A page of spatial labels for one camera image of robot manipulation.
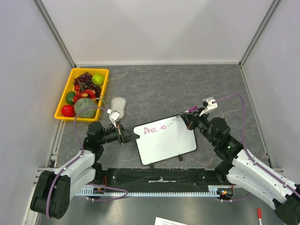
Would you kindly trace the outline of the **white marker with magenta cap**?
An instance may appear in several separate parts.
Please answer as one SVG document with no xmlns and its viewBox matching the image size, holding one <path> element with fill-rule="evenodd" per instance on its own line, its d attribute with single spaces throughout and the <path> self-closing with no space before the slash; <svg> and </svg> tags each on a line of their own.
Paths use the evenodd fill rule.
<svg viewBox="0 0 300 225">
<path fill-rule="evenodd" d="M 177 114 L 176 116 L 174 116 L 173 118 L 172 118 L 172 120 L 175 120 L 175 119 L 177 119 L 177 118 L 180 118 L 182 115 L 184 115 L 184 114 L 187 114 L 187 113 L 192 113 L 193 111 L 195 111 L 197 109 L 197 106 L 194 106 L 193 108 L 190 108 L 190 109 L 188 109 L 188 110 L 186 110 L 186 111 L 184 111 L 184 112 L 180 112 L 179 114 Z"/>
</svg>

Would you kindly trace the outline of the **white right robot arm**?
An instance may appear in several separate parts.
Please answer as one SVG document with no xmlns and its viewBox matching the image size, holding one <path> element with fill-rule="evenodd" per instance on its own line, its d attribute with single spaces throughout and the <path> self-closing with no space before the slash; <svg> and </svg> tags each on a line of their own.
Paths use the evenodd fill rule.
<svg viewBox="0 0 300 225">
<path fill-rule="evenodd" d="M 199 130 L 222 159 L 215 172 L 219 184 L 237 185 L 268 204 L 287 225 L 300 223 L 300 186 L 277 173 L 233 138 L 220 117 L 208 120 L 202 109 L 182 112 L 179 117 L 188 130 Z"/>
</svg>

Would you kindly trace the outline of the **small black framed whiteboard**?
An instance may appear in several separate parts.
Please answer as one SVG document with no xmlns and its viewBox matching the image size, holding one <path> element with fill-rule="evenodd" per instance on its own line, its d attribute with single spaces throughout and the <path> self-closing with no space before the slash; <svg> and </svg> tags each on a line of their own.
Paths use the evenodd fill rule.
<svg viewBox="0 0 300 225">
<path fill-rule="evenodd" d="M 188 130 L 178 115 L 151 121 L 133 128 L 142 165 L 150 165 L 197 150 L 194 130 Z"/>
</svg>

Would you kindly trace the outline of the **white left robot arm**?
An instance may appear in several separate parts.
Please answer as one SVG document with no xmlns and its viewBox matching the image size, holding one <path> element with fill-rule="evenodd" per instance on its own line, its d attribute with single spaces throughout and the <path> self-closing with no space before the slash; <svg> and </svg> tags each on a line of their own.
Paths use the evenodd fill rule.
<svg viewBox="0 0 300 225">
<path fill-rule="evenodd" d="M 62 218 L 70 201 L 83 186 L 102 181 L 101 166 L 96 164 L 104 152 L 103 145 L 114 141 L 123 145 L 139 137 L 119 122 L 109 129 L 104 129 L 98 121 L 89 124 L 87 137 L 77 155 L 58 169 L 41 172 L 30 209 L 48 218 Z"/>
</svg>

